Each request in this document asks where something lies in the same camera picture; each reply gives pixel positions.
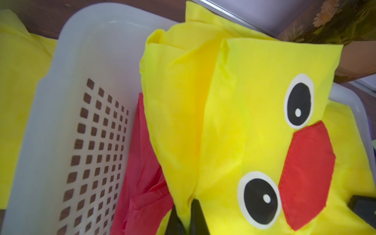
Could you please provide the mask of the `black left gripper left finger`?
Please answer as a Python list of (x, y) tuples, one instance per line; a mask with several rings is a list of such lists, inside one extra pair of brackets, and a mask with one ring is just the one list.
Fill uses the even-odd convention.
[(177, 215), (175, 206), (172, 207), (165, 235), (185, 235), (185, 228)]

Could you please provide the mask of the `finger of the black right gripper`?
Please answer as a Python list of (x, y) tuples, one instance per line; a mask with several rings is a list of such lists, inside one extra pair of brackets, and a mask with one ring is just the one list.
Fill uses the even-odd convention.
[(376, 198), (353, 195), (348, 207), (367, 224), (376, 229)]

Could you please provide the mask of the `pink raincoat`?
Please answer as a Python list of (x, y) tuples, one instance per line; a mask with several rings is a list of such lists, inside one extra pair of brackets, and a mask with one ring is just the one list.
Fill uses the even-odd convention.
[(127, 168), (111, 234), (155, 235), (172, 206), (162, 168), (150, 143), (144, 97), (139, 94)]

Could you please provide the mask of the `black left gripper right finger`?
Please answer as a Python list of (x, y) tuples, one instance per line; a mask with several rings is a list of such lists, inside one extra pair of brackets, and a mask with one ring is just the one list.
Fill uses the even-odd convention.
[(190, 235), (210, 235), (203, 211), (197, 199), (191, 204)]

